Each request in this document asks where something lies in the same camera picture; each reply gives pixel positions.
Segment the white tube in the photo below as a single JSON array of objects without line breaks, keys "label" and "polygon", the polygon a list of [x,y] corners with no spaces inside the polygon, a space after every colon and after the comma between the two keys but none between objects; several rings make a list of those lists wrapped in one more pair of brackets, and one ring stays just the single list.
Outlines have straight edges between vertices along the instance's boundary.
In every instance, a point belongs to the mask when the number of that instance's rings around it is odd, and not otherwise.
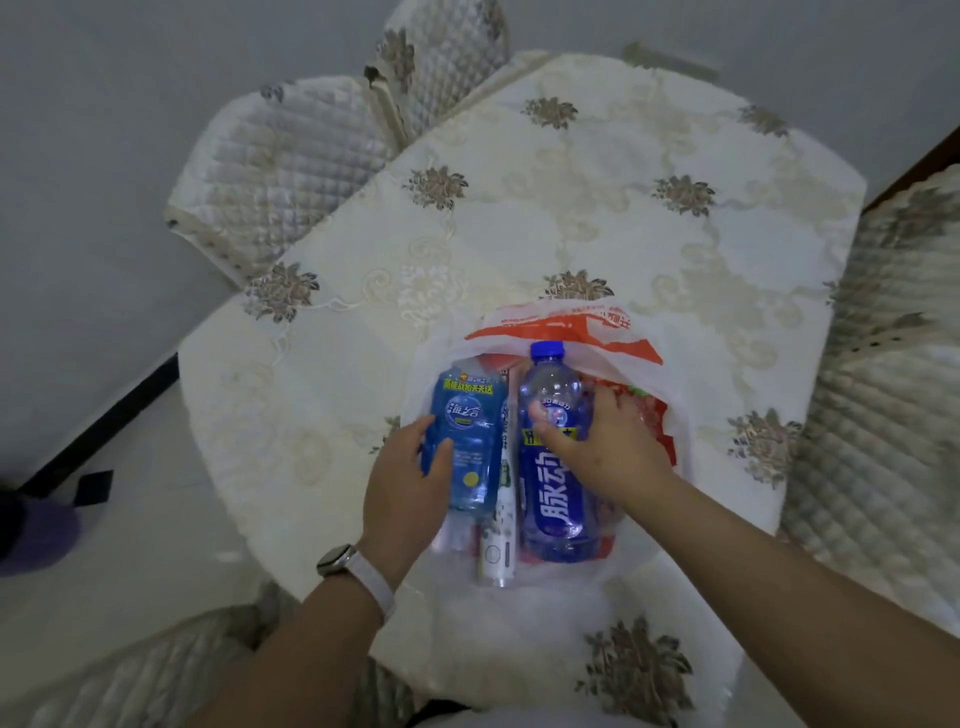
[{"label": "white tube", "polygon": [[503,407],[503,444],[500,451],[500,487],[493,516],[480,524],[478,554],[480,583],[506,587],[516,569],[516,484],[510,444],[513,442],[510,397]]}]

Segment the blue bottle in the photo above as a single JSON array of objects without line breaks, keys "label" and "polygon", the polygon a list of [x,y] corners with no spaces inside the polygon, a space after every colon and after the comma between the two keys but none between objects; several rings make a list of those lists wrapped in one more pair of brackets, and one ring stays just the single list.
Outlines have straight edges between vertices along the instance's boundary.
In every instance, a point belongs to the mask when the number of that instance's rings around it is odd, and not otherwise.
[{"label": "blue bottle", "polygon": [[473,373],[479,371],[479,365],[455,365],[440,375],[430,406],[437,419],[427,429],[420,466],[429,473],[437,445],[446,438],[453,440],[450,508],[486,518],[496,507],[500,486],[507,387],[500,375]]},{"label": "blue bottle", "polygon": [[533,431],[536,421],[585,440],[590,411],[577,373],[564,364],[564,342],[530,347],[534,365],[520,384],[519,461],[524,495],[523,537],[542,561],[574,563],[600,551],[596,497]]}]

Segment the watch strap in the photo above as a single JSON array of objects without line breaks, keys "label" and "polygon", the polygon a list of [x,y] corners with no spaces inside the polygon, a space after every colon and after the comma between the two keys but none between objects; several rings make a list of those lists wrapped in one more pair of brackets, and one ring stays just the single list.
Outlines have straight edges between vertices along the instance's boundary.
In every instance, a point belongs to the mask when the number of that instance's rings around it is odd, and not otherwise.
[{"label": "watch strap", "polygon": [[394,613],[394,590],[383,578],[383,574],[367,560],[361,551],[355,547],[352,547],[351,551],[343,568],[353,574],[354,578],[376,599],[376,603],[380,605],[380,611],[383,612],[383,621],[386,622]]}]

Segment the blue bottle cap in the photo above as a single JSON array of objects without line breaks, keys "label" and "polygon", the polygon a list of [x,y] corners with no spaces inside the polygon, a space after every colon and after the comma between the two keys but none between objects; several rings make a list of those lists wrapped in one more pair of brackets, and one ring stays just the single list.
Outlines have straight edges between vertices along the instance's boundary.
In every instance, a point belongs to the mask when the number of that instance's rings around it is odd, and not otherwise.
[{"label": "blue bottle cap", "polygon": [[534,361],[538,359],[548,359],[551,356],[564,356],[564,342],[538,341],[530,345],[530,358]]}]

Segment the hand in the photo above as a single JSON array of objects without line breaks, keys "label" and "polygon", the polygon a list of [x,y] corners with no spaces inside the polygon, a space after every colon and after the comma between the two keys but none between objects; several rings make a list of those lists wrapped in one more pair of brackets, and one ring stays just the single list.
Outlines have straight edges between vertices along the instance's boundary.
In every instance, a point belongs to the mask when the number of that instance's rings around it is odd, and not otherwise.
[{"label": "hand", "polygon": [[630,402],[618,402],[607,387],[593,395],[593,422],[586,440],[565,437],[556,427],[534,425],[581,483],[596,495],[626,506],[630,496],[645,495],[675,477],[670,458]]},{"label": "hand", "polygon": [[444,523],[453,477],[453,441],[444,440],[424,476],[420,443],[433,415],[402,427],[373,463],[357,548],[396,588]]}]

